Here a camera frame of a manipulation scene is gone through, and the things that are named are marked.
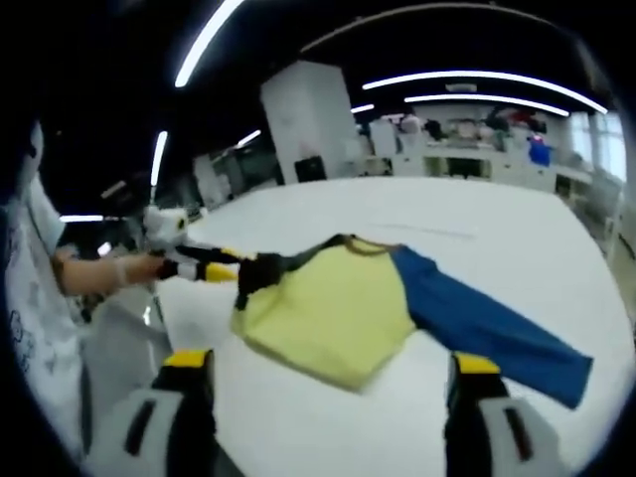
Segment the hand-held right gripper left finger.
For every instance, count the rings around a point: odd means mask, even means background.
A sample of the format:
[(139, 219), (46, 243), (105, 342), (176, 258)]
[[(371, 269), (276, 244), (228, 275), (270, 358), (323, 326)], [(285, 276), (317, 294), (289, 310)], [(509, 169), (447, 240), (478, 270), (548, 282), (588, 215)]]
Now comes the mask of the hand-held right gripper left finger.
[(215, 474), (213, 370), (213, 351), (176, 351), (149, 387), (124, 402), (118, 476)]

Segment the person's left hand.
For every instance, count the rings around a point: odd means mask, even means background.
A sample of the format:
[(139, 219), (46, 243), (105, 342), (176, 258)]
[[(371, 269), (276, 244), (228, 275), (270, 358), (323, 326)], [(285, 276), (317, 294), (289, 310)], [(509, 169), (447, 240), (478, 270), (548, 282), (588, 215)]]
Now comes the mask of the person's left hand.
[(164, 264), (162, 256), (142, 253), (118, 257), (115, 262), (115, 274), (119, 287), (144, 284), (158, 278)]

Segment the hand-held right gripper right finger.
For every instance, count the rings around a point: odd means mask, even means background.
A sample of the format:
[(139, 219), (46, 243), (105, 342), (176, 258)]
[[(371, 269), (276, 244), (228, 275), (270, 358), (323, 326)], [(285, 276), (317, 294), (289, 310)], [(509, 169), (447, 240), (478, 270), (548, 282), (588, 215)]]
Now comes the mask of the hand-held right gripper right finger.
[(493, 362), (453, 353), (446, 408), (448, 476), (548, 474), (548, 423), (525, 399), (510, 396)]

